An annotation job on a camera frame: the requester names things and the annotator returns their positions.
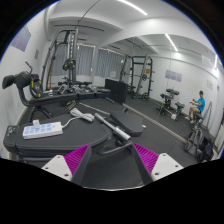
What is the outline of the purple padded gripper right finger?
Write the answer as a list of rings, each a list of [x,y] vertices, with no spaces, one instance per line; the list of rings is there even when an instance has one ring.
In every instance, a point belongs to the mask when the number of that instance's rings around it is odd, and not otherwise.
[[[132,144],[131,152],[144,185],[183,169],[183,166],[167,153],[157,154],[136,143]]]

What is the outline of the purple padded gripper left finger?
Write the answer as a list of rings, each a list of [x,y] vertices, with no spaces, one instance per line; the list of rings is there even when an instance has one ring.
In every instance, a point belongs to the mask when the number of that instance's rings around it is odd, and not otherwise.
[[[86,144],[65,156],[56,155],[42,169],[80,185],[91,154],[91,146]]]

